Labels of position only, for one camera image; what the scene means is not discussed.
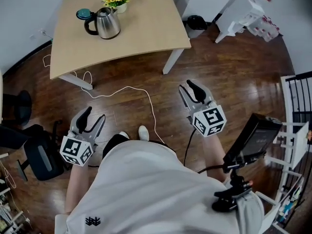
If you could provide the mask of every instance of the white shirt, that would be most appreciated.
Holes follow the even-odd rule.
[[[218,180],[184,167],[171,149],[129,140],[103,159],[72,213],[56,216],[55,233],[238,234],[245,222],[236,211],[212,209],[214,193],[225,189]]]

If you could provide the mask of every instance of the table leg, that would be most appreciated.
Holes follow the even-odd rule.
[[[175,64],[176,60],[180,57],[184,49],[174,49],[167,60],[162,73],[166,75],[172,69],[173,65]]]
[[[74,85],[77,85],[79,87],[82,87],[86,90],[92,90],[93,86],[87,82],[85,82],[84,80],[72,75],[72,74],[66,74],[66,75],[62,75],[59,78],[61,78],[62,80],[68,81]]]

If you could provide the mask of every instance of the black railing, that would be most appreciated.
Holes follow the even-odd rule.
[[[288,78],[286,79],[286,84],[290,90],[291,95],[290,100],[292,103],[292,121],[300,123],[306,123],[308,121],[309,130],[312,130],[312,102],[310,94],[310,89],[312,89],[312,71],[296,75],[292,78]],[[300,128],[300,126],[294,126],[293,133],[298,132]],[[312,171],[312,153],[310,153],[312,141],[308,141],[307,144],[309,144],[307,153],[294,169],[294,172],[302,174],[305,179],[302,191],[299,196],[297,205],[292,210],[286,221],[282,223],[284,227],[287,226],[287,224],[295,214],[295,210],[300,207],[300,205],[305,201],[305,198],[308,197],[308,195],[305,194],[305,190],[307,188]],[[293,184],[293,179],[294,176],[287,177],[286,187]]]

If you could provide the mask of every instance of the white shoe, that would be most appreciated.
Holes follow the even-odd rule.
[[[122,136],[125,136],[127,139],[130,139],[126,132],[122,131],[119,133]]]
[[[148,130],[145,126],[140,126],[138,128],[138,135],[140,137],[140,140],[145,140],[145,141],[150,140],[150,135],[149,135]]]

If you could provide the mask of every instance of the person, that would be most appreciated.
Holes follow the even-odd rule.
[[[165,144],[149,141],[145,126],[140,140],[125,132],[114,135],[89,188],[88,165],[73,165],[65,212],[56,216],[56,234],[257,234],[263,206],[253,194],[238,210],[212,209],[215,192],[226,189],[222,169],[207,176],[184,167]],[[206,166],[223,164],[217,135],[202,139]]]

